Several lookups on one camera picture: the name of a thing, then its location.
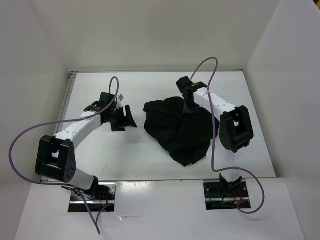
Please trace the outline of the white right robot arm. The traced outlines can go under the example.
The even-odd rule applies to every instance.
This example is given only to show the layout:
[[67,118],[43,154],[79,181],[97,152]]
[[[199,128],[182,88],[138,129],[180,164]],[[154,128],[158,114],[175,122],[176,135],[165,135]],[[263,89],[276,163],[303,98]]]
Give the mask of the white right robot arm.
[[179,87],[184,98],[184,111],[194,113],[204,108],[219,121],[218,136],[224,147],[224,167],[219,176],[219,191],[225,196],[232,196],[241,185],[241,165],[244,149],[254,137],[250,113],[244,105],[236,106],[211,91],[203,82],[190,80]]

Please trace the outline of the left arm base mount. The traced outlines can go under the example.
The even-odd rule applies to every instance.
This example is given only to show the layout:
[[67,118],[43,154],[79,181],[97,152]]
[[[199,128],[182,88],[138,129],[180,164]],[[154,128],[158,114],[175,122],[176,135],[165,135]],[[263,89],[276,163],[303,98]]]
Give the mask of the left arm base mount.
[[[100,181],[99,187],[101,192],[95,196],[86,194],[81,190],[87,205],[91,212],[98,213],[102,212],[114,212],[115,211],[115,197],[116,197],[116,182]],[[69,213],[85,213],[87,208],[85,202],[73,188],[62,186],[63,189],[70,192],[70,199],[68,205]]]

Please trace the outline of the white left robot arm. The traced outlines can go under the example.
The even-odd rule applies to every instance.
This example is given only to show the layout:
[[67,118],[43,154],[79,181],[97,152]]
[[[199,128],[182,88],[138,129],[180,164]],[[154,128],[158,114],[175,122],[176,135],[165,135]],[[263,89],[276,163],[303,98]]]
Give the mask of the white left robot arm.
[[53,136],[43,136],[39,141],[35,173],[75,187],[75,193],[88,200],[106,197],[110,189],[100,185],[96,176],[77,167],[75,151],[103,124],[109,123],[113,132],[137,127],[130,106],[122,105],[123,99],[121,94],[102,92],[98,101],[83,110],[78,121]]

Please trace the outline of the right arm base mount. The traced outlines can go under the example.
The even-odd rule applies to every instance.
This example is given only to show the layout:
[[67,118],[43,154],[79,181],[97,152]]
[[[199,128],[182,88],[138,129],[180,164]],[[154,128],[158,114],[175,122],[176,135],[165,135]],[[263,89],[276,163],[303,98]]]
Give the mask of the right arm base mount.
[[217,179],[204,181],[203,190],[207,211],[237,209],[238,204],[240,209],[251,208],[249,192],[244,180],[241,181],[240,186],[228,193],[223,190],[222,184]]

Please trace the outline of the black pleated skirt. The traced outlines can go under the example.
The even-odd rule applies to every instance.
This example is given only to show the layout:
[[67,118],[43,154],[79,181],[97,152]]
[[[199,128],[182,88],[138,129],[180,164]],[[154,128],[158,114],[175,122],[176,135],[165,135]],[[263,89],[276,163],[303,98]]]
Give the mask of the black pleated skirt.
[[200,107],[184,112],[184,99],[178,96],[144,104],[145,131],[183,167],[202,160],[213,139],[212,114]]

